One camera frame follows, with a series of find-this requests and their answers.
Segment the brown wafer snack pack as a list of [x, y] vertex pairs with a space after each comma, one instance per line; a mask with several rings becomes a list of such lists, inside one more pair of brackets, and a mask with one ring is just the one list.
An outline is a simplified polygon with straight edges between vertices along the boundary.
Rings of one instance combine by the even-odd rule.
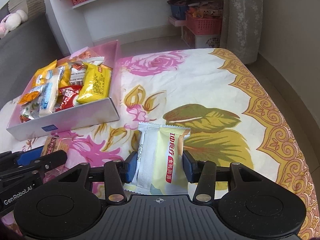
[[71, 138], [59, 137], [57, 135], [49, 135], [44, 143], [41, 156], [51, 154], [53, 152], [63, 150], [66, 153], [71, 145]]

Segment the white cream snack pack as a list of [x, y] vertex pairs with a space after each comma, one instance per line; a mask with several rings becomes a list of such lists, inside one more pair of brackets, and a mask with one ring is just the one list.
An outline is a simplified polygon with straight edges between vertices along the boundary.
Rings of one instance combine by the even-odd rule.
[[188, 181], [183, 170], [183, 143], [190, 128], [140, 122], [140, 142], [133, 180], [127, 191], [139, 194], [187, 194]]

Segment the pecan kernel snack pack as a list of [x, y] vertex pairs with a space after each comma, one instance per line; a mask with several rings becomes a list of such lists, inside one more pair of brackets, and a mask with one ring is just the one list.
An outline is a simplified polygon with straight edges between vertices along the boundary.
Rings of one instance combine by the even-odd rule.
[[25, 103], [20, 110], [20, 122], [28, 122], [39, 118], [39, 103], [37, 100]]

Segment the white blue bread stick pack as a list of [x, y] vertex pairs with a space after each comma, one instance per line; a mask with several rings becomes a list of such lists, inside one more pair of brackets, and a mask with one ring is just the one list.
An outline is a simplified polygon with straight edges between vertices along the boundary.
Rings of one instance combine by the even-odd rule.
[[39, 101], [39, 117], [44, 117], [55, 112], [55, 104], [59, 94], [59, 84], [64, 72], [64, 66], [48, 71], [46, 83], [44, 84]]

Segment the red snack pack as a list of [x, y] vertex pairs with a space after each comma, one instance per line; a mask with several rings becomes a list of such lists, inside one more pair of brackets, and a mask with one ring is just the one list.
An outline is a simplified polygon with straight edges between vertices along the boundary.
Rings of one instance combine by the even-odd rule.
[[57, 99], [55, 111], [61, 111], [80, 105], [77, 102], [82, 86], [71, 85], [59, 88], [59, 96]]

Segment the yellow snack pack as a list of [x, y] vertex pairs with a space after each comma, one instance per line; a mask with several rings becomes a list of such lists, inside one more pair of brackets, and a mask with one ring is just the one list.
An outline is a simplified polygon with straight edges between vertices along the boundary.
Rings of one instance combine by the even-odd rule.
[[36, 86], [40, 86], [46, 83], [46, 76], [48, 72], [56, 67], [57, 60], [54, 60], [47, 66], [38, 69], [35, 74], [33, 75], [33, 78], [31, 80], [31, 87], [34, 88]]
[[111, 84], [112, 68], [87, 62], [84, 65], [86, 66], [84, 85], [76, 101], [84, 104], [107, 98]]

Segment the orange white snack pack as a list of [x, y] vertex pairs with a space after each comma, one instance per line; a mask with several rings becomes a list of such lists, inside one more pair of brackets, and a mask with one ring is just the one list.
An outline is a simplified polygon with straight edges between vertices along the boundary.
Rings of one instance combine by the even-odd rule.
[[31, 102], [34, 99], [38, 98], [40, 96], [40, 94], [41, 94], [41, 92], [38, 90], [29, 92], [20, 98], [18, 104], [23, 105], [25, 103]]

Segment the floral tablecloth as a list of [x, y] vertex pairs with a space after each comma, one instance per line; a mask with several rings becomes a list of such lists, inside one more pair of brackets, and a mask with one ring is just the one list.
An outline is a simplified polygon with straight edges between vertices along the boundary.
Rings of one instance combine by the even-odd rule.
[[[222, 48], [116, 60], [118, 121], [49, 134], [71, 138], [67, 161], [9, 212], [1, 239], [307, 239], [319, 236], [315, 188], [291, 128], [270, 96]], [[125, 190], [107, 203], [104, 164], [138, 153], [140, 122], [190, 128], [183, 151], [216, 164], [213, 203]], [[28, 151], [49, 135], [19, 141]]]

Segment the pink silver cardboard box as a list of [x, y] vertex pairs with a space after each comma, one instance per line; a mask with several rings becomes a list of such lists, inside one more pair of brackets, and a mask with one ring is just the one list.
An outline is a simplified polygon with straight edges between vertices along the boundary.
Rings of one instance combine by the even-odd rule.
[[116, 65], [120, 53], [118, 41], [94, 47], [93, 50], [106, 59], [106, 64], [112, 67], [109, 97], [90, 103], [73, 105], [76, 103], [74, 90], [68, 89], [66, 102], [69, 108], [59, 110], [51, 115], [21, 123], [20, 105], [17, 105], [7, 125], [7, 131], [17, 140], [24, 141], [31, 138], [118, 121], [120, 119], [120, 70]]

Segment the yellow snack pack in box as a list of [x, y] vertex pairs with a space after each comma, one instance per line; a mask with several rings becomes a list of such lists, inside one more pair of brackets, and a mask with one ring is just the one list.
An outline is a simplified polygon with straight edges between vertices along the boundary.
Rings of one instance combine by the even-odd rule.
[[54, 60], [47, 66], [38, 69], [35, 74], [33, 75], [33, 78], [31, 80], [31, 87], [34, 88], [36, 86], [40, 86], [46, 83], [46, 76], [48, 72], [56, 67], [57, 60]]

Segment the pecan pack in box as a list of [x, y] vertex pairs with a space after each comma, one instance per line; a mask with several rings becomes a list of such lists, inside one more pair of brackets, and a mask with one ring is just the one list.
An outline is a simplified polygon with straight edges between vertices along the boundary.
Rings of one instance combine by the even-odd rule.
[[70, 85], [83, 86], [87, 66], [81, 61], [68, 62], [68, 66], [71, 70]]

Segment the grey sofa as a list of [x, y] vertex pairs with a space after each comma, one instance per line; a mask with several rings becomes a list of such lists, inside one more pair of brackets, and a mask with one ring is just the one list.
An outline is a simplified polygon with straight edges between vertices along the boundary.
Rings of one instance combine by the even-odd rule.
[[21, 95], [35, 72], [63, 58], [45, 14], [1, 39], [1, 107]]

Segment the white storage box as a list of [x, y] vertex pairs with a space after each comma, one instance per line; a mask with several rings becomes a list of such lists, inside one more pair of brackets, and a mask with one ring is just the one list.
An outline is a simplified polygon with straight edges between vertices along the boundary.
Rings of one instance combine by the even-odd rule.
[[181, 27], [181, 38], [190, 49], [220, 46], [220, 35], [195, 35], [187, 26]]

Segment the plush bunny toy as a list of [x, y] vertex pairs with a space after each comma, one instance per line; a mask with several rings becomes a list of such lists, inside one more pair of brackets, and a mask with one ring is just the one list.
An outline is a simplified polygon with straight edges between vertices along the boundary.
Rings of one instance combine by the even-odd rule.
[[19, 27], [22, 23], [28, 20], [28, 15], [23, 10], [17, 10], [15, 13], [8, 14], [1, 20], [1, 33], [0, 37], [3, 38], [10, 31]]

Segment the pink basket on floor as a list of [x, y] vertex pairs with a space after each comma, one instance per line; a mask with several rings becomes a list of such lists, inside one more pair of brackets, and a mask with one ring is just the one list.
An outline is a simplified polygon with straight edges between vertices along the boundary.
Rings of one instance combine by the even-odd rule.
[[222, 28], [221, 18], [194, 18], [186, 14], [187, 27], [195, 35], [219, 35]]

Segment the blue storage bin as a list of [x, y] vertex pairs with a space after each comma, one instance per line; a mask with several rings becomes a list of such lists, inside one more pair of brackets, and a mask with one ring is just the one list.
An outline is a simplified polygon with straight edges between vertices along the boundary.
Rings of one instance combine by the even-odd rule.
[[172, 16], [176, 18], [177, 20], [185, 20], [185, 13], [189, 10], [188, 5], [174, 5], [171, 4], [171, 12]]

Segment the white bookshelf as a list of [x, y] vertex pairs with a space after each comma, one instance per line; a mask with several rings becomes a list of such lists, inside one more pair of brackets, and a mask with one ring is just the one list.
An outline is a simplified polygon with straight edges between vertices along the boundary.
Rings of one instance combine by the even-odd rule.
[[168, 0], [44, 0], [50, 27], [63, 53], [108, 41], [122, 44], [177, 36], [180, 29], [169, 23]]

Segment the lace curtain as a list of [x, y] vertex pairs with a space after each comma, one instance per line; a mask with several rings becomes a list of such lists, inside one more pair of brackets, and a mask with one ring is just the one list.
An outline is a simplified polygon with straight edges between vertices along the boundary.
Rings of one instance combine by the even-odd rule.
[[220, 47], [244, 64], [257, 60], [263, 25], [263, 0], [223, 0]]

